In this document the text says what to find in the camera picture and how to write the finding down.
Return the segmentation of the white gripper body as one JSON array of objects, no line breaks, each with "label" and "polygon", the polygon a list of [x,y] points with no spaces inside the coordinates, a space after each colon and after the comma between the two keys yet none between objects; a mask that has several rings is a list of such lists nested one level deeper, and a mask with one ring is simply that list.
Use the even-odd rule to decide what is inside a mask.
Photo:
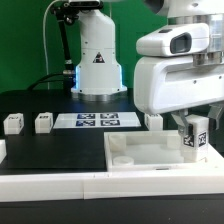
[{"label": "white gripper body", "polygon": [[134,103],[161,114],[224,100],[224,63],[196,66],[193,55],[209,46],[205,23],[166,25],[136,43]]}]

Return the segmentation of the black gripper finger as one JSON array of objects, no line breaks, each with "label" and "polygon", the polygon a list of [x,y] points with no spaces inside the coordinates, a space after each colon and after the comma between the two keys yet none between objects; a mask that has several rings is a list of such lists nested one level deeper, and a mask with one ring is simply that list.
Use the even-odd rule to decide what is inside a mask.
[{"label": "black gripper finger", "polygon": [[174,121],[178,126],[178,132],[180,135],[187,135],[188,134],[188,122],[186,119],[186,113],[184,110],[178,110],[171,113]]},{"label": "black gripper finger", "polygon": [[224,103],[218,102],[210,105],[210,110],[208,113],[209,118],[209,129],[218,130],[219,129],[219,120],[224,113]]}]

